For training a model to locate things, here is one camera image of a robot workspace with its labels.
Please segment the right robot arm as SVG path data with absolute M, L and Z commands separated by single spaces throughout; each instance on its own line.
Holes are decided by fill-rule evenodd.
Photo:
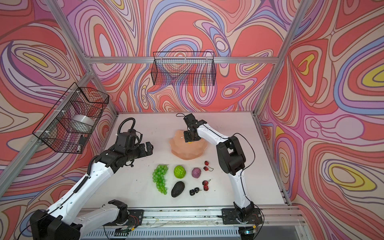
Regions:
M 235 216 L 244 223 L 254 213 L 255 205 L 251 201 L 243 175 L 246 169 L 246 155 L 239 139 L 232 135 L 226 136 L 213 129 L 206 121 L 197 120 L 193 114 L 183 116 L 187 125 L 184 131 L 185 142 L 206 140 L 216 147 L 219 165 L 228 174 L 234 192 Z

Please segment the purple round fruit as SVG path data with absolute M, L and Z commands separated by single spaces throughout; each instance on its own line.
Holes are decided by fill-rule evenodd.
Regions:
M 201 176 L 201 169 L 200 168 L 193 168 L 192 170 L 192 177 L 195 178 L 195 179 L 198 179 L 200 176 Z

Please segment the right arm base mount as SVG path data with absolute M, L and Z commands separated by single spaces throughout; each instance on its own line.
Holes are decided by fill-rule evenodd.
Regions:
M 236 209 L 225 208 L 221 210 L 219 218 L 223 220 L 224 225 L 260 225 L 264 222 L 260 209 L 250 209 L 247 211 L 238 211 Z

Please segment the dark avocado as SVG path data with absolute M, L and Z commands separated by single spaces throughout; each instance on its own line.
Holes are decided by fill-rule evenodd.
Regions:
M 173 198 L 178 197 L 185 189 L 185 183 L 182 181 L 176 182 L 171 190 L 171 196 Z

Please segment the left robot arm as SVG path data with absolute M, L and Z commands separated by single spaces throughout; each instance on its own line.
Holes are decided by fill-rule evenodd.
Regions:
M 141 143 L 136 131 L 119 133 L 107 150 L 92 158 L 86 174 L 47 210 L 37 210 L 30 217 L 34 240 L 79 240 L 106 225 L 124 226 L 130 220 L 127 204 L 111 200 L 103 207 L 85 215 L 79 212 L 94 193 L 124 166 L 152 155 L 154 146 Z

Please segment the green grape bunch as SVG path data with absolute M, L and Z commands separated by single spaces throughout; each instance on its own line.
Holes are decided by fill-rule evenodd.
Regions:
M 153 177 L 152 177 L 157 190 L 163 195 L 166 195 L 168 192 L 166 187 L 166 179 L 165 179 L 167 172 L 168 172 L 167 165 L 158 165 L 154 170 Z

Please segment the green bumpy fruit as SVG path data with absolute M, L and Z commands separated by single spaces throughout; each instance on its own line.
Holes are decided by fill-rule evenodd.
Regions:
M 186 176 L 186 174 L 187 174 L 187 171 L 183 166 L 178 165 L 174 168 L 174 176 L 177 179 L 183 179 Z

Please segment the red cherry pair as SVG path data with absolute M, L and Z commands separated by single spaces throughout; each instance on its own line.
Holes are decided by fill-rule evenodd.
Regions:
M 202 185 L 203 185 L 203 190 L 204 191 L 208 191 L 209 190 L 209 183 L 210 183 L 211 180 L 204 180 L 202 182 Z
M 205 164 L 205 166 L 204 166 L 204 170 L 205 171 L 212 172 L 214 170 L 212 167 L 209 166 L 209 162 L 208 161 L 205 161 L 204 164 Z

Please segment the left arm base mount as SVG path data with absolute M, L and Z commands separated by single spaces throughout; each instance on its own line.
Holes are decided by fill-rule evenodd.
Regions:
M 127 209 L 118 214 L 116 220 L 105 224 L 104 226 L 127 226 L 138 227 L 142 224 L 144 218 L 144 210 L 141 209 Z

